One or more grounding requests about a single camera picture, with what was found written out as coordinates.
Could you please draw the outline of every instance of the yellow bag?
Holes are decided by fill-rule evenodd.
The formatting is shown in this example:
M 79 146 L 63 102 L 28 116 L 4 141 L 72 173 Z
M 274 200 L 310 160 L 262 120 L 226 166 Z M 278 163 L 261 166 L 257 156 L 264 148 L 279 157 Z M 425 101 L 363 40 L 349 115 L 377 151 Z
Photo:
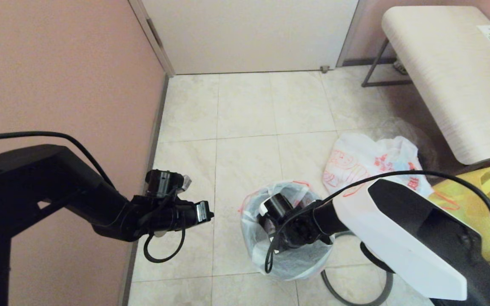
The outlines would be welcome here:
M 490 168 L 458 177 L 480 188 L 490 198 Z M 490 261 L 490 213 L 485 203 L 468 188 L 450 180 L 436 184 L 428 199 L 478 231 L 482 240 L 481 253 Z

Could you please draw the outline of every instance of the door frame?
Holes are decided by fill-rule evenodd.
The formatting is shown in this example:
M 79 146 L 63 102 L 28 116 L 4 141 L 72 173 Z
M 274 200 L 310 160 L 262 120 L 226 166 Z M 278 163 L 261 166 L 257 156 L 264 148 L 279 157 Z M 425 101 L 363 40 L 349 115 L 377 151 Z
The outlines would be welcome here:
M 140 23 L 141 28 L 143 29 L 143 32 L 145 33 L 145 36 L 152 47 L 152 50 L 154 50 L 158 61 L 165 71 L 165 74 L 168 77 L 173 77 L 175 75 L 175 70 L 173 70 L 171 62 L 169 62 L 169 58 L 165 53 L 162 41 L 160 41 L 159 38 L 157 39 L 157 35 L 155 36 L 156 29 L 154 29 L 154 25 L 152 23 L 149 25 L 148 20 L 150 20 L 150 17 L 148 17 L 145 6 L 141 0 L 128 0 L 128 2 L 130 3 L 130 6 L 132 6 L 132 10 L 134 10 L 134 13 L 136 14 L 137 21 Z

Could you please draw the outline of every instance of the white door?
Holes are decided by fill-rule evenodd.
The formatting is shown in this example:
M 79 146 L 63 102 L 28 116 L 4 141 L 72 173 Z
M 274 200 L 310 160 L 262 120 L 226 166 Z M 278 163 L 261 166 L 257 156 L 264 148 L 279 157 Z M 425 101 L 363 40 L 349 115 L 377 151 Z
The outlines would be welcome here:
M 142 0 L 176 74 L 335 67 L 358 0 Z

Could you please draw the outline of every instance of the black cable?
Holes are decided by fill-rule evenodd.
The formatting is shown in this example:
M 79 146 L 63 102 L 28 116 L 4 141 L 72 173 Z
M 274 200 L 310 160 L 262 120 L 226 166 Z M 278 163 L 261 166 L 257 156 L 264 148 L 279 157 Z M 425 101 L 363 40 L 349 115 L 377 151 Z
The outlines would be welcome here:
M 182 244 L 185 242 L 186 221 L 185 221 L 185 214 L 184 213 L 183 213 L 183 216 L 181 219 L 181 227 L 182 227 L 181 242 L 179 242 L 179 246 L 177 247 L 177 250 L 175 250 L 175 252 L 173 252 L 173 254 L 169 255 L 168 257 L 166 257 L 164 259 L 156 259 L 148 253 L 148 243 L 152 239 L 152 236 L 154 236 L 153 232 L 148 233 L 148 238 L 146 239 L 146 242 L 143 245 L 143 253 L 145 254 L 145 258 L 148 261 L 150 261 L 151 263 L 161 264 L 161 263 L 165 263 L 166 261 L 173 258 L 173 256 L 177 255 L 177 253 L 181 250 Z
M 335 234 L 334 239 L 336 239 L 340 236 L 346 236 L 346 235 L 354 236 L 354 234 L 351 231 L 343 231 L 343 232 L 339 232 L 338 234 Z M 339 300 L 343 304 L 345 304 L 347 306 L 379 306 L 379 305 L 383 304 L 383 302 L 385 302 L 385 300 L 387 300 L 387 298 L 390 295 L 390 292 L 393 290 L 394 275 L 392 273 L 390 273 L 389 271 L 385 271 L 385 273 L 387 273 L 387 280 L 385 281 L 385 287 L 383 287 L 383 291 L 381 291 L 381 294 L 379 294 L 379 296 L 375 300 L 373 300 L 369 303 L 366 303 L 366 304 L 356 304 L 356 303 L 350 302 L 350 301 L 344 299 L 342 296 L 340 296 L 334 290 L 334 288 L 332 287 L 332 284 L 330 284 L 330 281 L 328 280 L 328 276 L 326 275 L 326 270 L 323 270 L 321 272 L 321 277 L 322 277 L 322 281 L 325 283 L 325 286 L 327 287 L 328 291 L 330 291 L 330 293 L 334 296 L 334 298 L 336 298 L 336 300 Z
M 101 165 L 94 159 L 94 157 L 88 152 L 88 150 L 76 139 L 74 139 L 72 136 L 69 136 L 67 134 L 63 133 L 58 133 L 58 132 L 46 132 L 43 130 L 29 130 L 27 132 L 13 132 L 13 133 L 0 133 L 0 139 L 9 139 L 9 138 L 21 138 L 21 137 L 33 137 L 33 136 L 46 136 L 46 137 L 59 137 L 59 138 L 64 138 L 70 141 L 72 144 L 74 144 L 92 163 L 94 168 L 96 168 L 97 172 L 100 174 L 100 176 L 109 184 L 111 187 L 114 188 L 113 182 L 109 179 L 107 174 L 105 174 L 105 171 L 103 171 L 103 168 L 101 168 Z
M 457 183 L 465 186 L 466 188 L 472 190 L 472 192 L 474 192 L 476 195 L 478 195 L 483 200 L 483 202 L 486 204 L 486 206 L 489 209 L 489 213 L 490 213 L 490 199 L 479 188 L 477 188 L 473 184 L 471 184 L 471 183 L 463 180 L 462 178 L 458 178 L 456 176 L 450 176 L 449 174 L 445 174 L 445 173 L 441 173 L 441 172 L 429 171 L 429 170 L 404 170 L 404 171 L 395 171 L 395 172 L 381 173 L 381 174 L 378 174 L 377 176 L 371 176 L 369 178 L 365 178 L 363 180 L 360 180 L 360 181 L 354 182 L 352 184 L 349 184 L 348 186 L 345 186 L 344 188 L 336 191 L 335 193 L 329 195 L 326 199 L 324 199 L 323 202 L 322 202 L 322 204 L 319 204 L 318 206 L 322 206 L 322 205 L 325 205 L 325 204 L 329 203 L 330 200 L 332 200 L 333 198 L 335 198 L 335 196 L 338 196 L 340 193 L 344 192 L 344 190 L 347 190 L 349 188 L 358 186 L 360 184 L 364 184 L 366 182 L 370 182 L 370 181 L 375 180 L 375 179 L 386 178 L 388 176 L 414 176 L 414 175 L 438 176 L 440 178 L 445 178 L 445 179 L 448 179 L 448 180 L 457 182 Z M 279 227 L 277 229 L 276 234 L 275 234 L 272 242 L 270 243 L 270 247 L 268 248 L 268 253 L 266 254 L 266 261 L 265 261 L 265 264 L 264 264 L 264 270 L 266 271 L 266 273 L 270 273 L 270 271 L 271 271 L 271 269 L 273 267 L 274 240 L 276 240 L 280 236 L 282 229 L 288 223 L 290 223 L 290 221 L 293 221 L 298 216 L 300 216 L 302 213 L 306 213 L 307 211 L 309 211 L 309 210 L 303 209 L 302 211 L 300 211 L 296 215 L 293 215 L 291 218 L 287 219 L 281 225 L 281 227 Z

